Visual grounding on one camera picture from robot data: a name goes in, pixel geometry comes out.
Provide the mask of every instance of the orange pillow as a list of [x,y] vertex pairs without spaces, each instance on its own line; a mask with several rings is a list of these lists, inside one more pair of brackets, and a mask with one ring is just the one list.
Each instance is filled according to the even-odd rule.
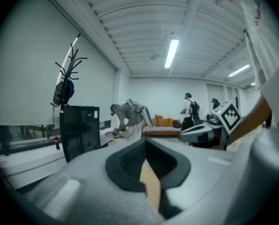
[[152,120],[152,125],[153,126],[157,126],[157,119],[156,118],[153,118],[151,119]]
[[168,127],[172,127],[173,126],[173,119],[169,118],[169,122],[168,122]]
[[167,127],[168,126],[168,123],[169,123],[169,119],[166,118],[166,119],[161,119],[161,118],[158,118],[157,119],[157,125],[159,127]]

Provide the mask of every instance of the ceiling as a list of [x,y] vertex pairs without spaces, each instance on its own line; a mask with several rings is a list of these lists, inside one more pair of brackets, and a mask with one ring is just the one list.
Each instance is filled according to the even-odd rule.
[[[234,3],[216,0],[71,0],[90,23],[92,31],[87,32],[87,25],[78,22],[68,1],[55,1],[71,18],[75,16],[73,20],[80,23],[115,66],[126,69],[131,77],[188,77],[241,87],[254,80],[252,66],[228,78],[232,71],[250,64],[242,32],[245,28],[243,11]],[[180,43],[171,68],[165,69],[171,39],[178,39]]]

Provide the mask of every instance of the bottle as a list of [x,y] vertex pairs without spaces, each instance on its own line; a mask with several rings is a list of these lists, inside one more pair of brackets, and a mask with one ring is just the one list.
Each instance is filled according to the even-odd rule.
[[59,150],[59,138],[57,137],[57,134],[54,135],[54,142],[56,145],[56,149]]

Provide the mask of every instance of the black and white marker cube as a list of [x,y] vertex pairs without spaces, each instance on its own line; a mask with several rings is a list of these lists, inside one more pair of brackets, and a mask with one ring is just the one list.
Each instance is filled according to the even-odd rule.
[[230,133],[237,127],[237,125],[241,121],[239,112],[231,101],[224,102],[216,109],[214,109],[211,114],[213,114],[214,117],[220,120],[228,135],[230,135]]

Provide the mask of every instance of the fluorescent light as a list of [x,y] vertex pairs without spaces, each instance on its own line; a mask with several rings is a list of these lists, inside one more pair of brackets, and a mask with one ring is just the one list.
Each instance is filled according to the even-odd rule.
[[228,77],[233,77],[234,75],[236,75],[236,74],[242,72],[243,70],[245,70],[245,69],[247,69],[247,68],[249,68],[249,67],[250,67],[250,65],[248,64],[248,65],[246,65],[246,66],[244,66],[244,67],[242,67],[242,68],[236,70],[235,72],[229,74]]
[[[72,47],[74,47],[74,44],[76,43],[76,41],[77,41],[78,37],[77,37],[77,38],[75,38],[74,42],[72,43]],[[71,46],[70,46],[70,49],[69,49],[68,53],[67,53],[67,54],[66,54],[66,56],[65,56],[65,59],[64,59],[64,61],[63,61],[63,64],[61,65],[61,66],[62,66],[62,68],[64,68],[64,67],[65,67],[66,60],[68,59],[68,56],[70,55],[71,50],[72,50],[72,48],[71,48]],[[58,78],[57,78],[56,85],[57,85],[57,84],[59,84],[59,81],[60,81],[60,77],[61,77],[61,75],[62,75],[62,74],[61,74],[61,72],[59,72],[59,76],[58,76]]]
[[169,52],[168,52],[166,64],[164,65],[165,68],[171,67],[171,64],[175,57],[178,45],[179,45],[179,40],[172,39],[171,44],[169,46]]

